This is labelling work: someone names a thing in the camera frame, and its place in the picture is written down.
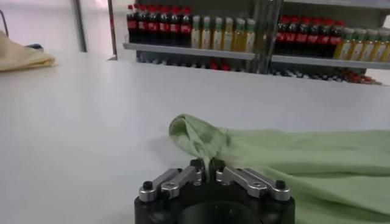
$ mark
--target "yellow cloth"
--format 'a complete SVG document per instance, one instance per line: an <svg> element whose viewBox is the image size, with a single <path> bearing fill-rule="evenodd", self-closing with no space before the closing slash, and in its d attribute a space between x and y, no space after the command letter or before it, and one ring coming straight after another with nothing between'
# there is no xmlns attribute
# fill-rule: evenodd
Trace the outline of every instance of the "yellow cloth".
<svg viewBox="0 0 390 224"><path fill-rule="evenodd" d="M54 58L47 53L11 41L0 30L0 72L51 66Z"/></svg>

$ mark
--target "dark soda bottle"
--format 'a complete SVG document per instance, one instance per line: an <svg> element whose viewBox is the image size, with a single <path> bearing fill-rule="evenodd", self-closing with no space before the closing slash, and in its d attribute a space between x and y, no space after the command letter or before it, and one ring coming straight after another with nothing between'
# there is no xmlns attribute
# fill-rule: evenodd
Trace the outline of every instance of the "dark soda bottle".
<svg viewBox="0 0 390 224"><path fill-rule="evenodd" d="M278 33L275 40L275 52L278 54L285 53L285 41L286 41L286 30L289 19L286 16L280 18L278 23Z"/></svg>
<svg viewBox="0 0 390 224"><path fill-rule="evenodd" d="M183 46L191 45L191 25L192 16L190 8L185 8L183 11L182 25L180 27L180 40Z"/></svg>
<svg viewBox="0 0 390 224"><path fill-rule="evenodd" d="M171 24L169 19L169 10L167 7L163 6L161 8L160 16L160 43L166 44L169 43L171 33Z"/></svg>
<svg viewBox="0 0 390 224"><path fill-rule="evenodd" d="M298 17L294 16L291 18L291 22L287 27L286 31L286 44L285 51L287 54L291 54L294 49L295 38L298 29Z"/></svg>
<svg viewBox="0 0 390 224"><path fill-rule="evenodd" d="M294 43L293 53L303 55L306 47L306 40L309 32L310 20L303 18L298 26L297 36Z"/></svg>
<svg viewBox="0 0 390 224"><path fill-rule="evenodd" d="M330 30L330 39L328 42L327 49L325 51L325 57L332 58L335 54L335 50L339 42L341 41L342 35L342 21L338 20L335 22L335 25Z"/></svg>
<svg viewBox="0 0 390 224"><path fill-rule="evenodd" d="M134 43L137 42L137 22L133 11L133 6L129 5L127 8L129 9L129 13L126 16L127 30L129 31L129 42Z"/></svg>
<svg viewBox="0 0 390 224"><path fill-rule="evenodd" d="M158 36L159 36L159 32L158 32L158 27L159 27L159 24L160 24L160 15L159 13L157 12L157 9L154 5L151 5L149 7L149 25L148 25L148 28L147 28L147 31L149 33L149 41L151 43L158 43L159 40L158 40Z"/></svg>
<svg viewBox="0 0 390 224"><path fill-rule="evenodd" d="M319 36L317 39L317 52L318 56L324 57L326 55L326 50L328 47L328 42L330 38L330 29L333 25L332 19L326 19L322 26L319 28Z"/></svg>
<svg viewBox="0 0 390 224"><path fill-rule="evenodd" d="M144 5L140 5L140 11L138 12L138 42L144 43L147 42L148 39L148 33L147 33L147 15L146 15L146 9Z"/></svg>
<svg viewBox="0 0 390 224"><path fill-rule="evenodd" d="M313 19L312 25L309 26L309 35L307 36L305 55L310 55L310 56L318 55L316 44L317 44L318 30L320 25L321 25L321 21L319 19Z"/></svg>
<svg viewBox="0 0 390 224"><path fill-rule="evenodd" d="M179 8L174 7L172 9L171 16L171 44L179 45L180 44L180 15Z"/></svg>

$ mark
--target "black bolt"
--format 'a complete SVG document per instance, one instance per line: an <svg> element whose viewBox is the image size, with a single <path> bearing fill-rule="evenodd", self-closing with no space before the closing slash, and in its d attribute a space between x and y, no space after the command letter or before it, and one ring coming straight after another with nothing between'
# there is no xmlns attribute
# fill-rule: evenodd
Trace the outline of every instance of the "black bolt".
<svg viewBox="0 0 390 224"><path fill-rule="evenodd" d="M284 190L286 188L286 182L284 182L283 180L277 180L275 185L276 188L279 190Z"/></svg>
<svg viewBox="0 0 390 224"><path fill-rule="evenodd" d="M153 189L153 182L151 181L145 181L143 184L142 184L142 187L144 190L148 191L148 190L151 190Z"/></svg>

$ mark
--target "metal shelf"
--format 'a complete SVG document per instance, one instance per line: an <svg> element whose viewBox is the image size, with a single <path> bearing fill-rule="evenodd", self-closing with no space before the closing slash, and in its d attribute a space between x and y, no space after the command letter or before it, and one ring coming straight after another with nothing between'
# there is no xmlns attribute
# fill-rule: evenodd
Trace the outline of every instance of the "metal shelf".
<svg viewBox="0 0 390 224"><path fill-rule="evenodd" d="M285 2L390 9L389 0L285 0Z"/></svg>
<svg viewBox="0 0 390 224"><path fill-rule="evenodd" d="M128 50L149 51L149 52L159 52L159 53L169 53L169 54L186 54L186 55L198 55L198 56L219 57L219 58L235 58L235 59L243 59L243 60L253 60L255 58L254 53L215 51L215 50L163 46L163 45L153 45L153 44L124 43L123 47Z"/></svg>
<svg viewBox="0 0 390 224"><path fill-rule="evenodd" d="M301 65L319 65L345 68L371 68L371 69L390 69L390 63L365 62L365 61L345 61L327 58L311 58L287 55L273 55L272 62L301 64Z"/></svg>

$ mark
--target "white table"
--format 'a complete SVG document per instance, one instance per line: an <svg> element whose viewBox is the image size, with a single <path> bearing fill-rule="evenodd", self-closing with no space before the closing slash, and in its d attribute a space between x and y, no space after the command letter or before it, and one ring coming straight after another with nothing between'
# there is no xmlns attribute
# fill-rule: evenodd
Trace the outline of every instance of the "white table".
<svg viewBox="0 0 390 224"><path fill-rule="evenodd" d="M57 56L0 74L0 223L133 222L142 181L190 156L180 113L240 129L390 128L390 88Z"/></svg>

